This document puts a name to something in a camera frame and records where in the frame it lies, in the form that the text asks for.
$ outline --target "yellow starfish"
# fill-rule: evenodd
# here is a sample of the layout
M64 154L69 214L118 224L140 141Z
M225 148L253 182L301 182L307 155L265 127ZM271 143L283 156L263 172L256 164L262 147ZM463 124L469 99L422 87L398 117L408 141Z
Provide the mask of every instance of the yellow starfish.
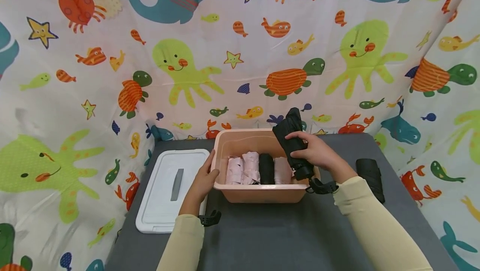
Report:
M35 19L27 17L28 24L32 29L32 33L28 37L28 40L40 39L43 46L48 49L50 43L48 39L58 39L58 36L50 31L50 22L44 22L43 24Z

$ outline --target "yellow fish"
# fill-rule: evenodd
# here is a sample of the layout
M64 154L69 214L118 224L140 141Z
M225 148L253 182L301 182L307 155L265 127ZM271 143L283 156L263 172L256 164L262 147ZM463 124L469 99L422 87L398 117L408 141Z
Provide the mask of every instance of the yellow fish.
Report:
M173 126L176 126L178 127L179 129L183 129L183 130L187 130L187 129L191 129L192 128L192 124L190 123L180 123L180 124L177 124L177 123L174 123Z
M252 119L256 118L258 116L261 116L263 114L263 108L262 107L252 107L247 110L247 113L244 115L237 114L237 118L241 119Z
M120 57L118 59L116 57L110 57L110 66L112 66L114 72L117 72L121 64L123 64L123 60L125 60L125 54L122 50L120 50Z
M135 154L132 154L131 158L136 158L138 155L138 148L140 147L140 134L138 132L134 132L132 135L132 143L130 143L133 150L135 150Z
M310 35L310 38L308 38L308 41L305 44L302 40L297 40L297 42L294 42L288 46L287 53L290 54L290 56L296 56L297 54L304 51L310 45L310 42L313 40L315 40L313 34Z

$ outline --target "cartoon turtle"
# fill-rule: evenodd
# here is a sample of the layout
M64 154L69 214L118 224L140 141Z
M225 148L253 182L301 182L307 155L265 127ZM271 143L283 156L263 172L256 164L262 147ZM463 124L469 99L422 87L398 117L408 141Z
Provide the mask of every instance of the cartoon turtle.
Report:
M420 91L426 97L432 97L435 95L434 91L447 94L450 91L450 87L446 85L448 82L468 86L476 80L477 70L473 66L458 64L445 71L423 58L410 86L410 93Z
M302 87L308 87L312 82L307 81L309 75L321 75L325 69L325 61L316 57L309 60L303 69L293 68L273 72L268 75L266 85L260 88L267 89L263 94L269 97L278 95L278 100L287 99L287 95L299 94Z
M137 102L145 102L148 93L142 91L142 87L146 87L152 83L152 77L145 71L139 70L133 73L133 80L122 82L123 90L119 95L119 106L123 110L120 116L127 113L127 119L135 117L135 109Z

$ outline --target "orange striped fish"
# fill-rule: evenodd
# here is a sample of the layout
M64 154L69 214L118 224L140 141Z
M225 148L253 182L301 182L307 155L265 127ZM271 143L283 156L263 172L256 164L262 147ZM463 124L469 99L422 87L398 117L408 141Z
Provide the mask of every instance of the orange striped fish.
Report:
M87 50L87 57L82 57L80 55L75 56L78 57L78 63L82 62L88 66L100 64L107 59L105 54L102 52L102 48L100 47L89 48Z
M69 76L68 73L66 73L62 69L57 70L57 78L61 82L76 82L77 78L75 76Z
M132 38L135 39L135 41L139 41L140 43L145 45L146 42L143 41L142 38L140 38L140 34L138 33L137 30L130 31L130 35L132 35Z

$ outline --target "orange crab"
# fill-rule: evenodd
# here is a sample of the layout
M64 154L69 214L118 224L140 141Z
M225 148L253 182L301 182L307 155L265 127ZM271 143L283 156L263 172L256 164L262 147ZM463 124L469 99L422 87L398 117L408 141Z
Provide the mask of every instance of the orange crab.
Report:
M92 18L100 22L101 18L105 19L105 15L95 10L95 8L107 12L104 7L95 5L93 0L59 0L59 6L63 14L70 20L69 28L73 26L73 32L77 33L77 27L80 26L80 32L83 34L83 26L88 25Z

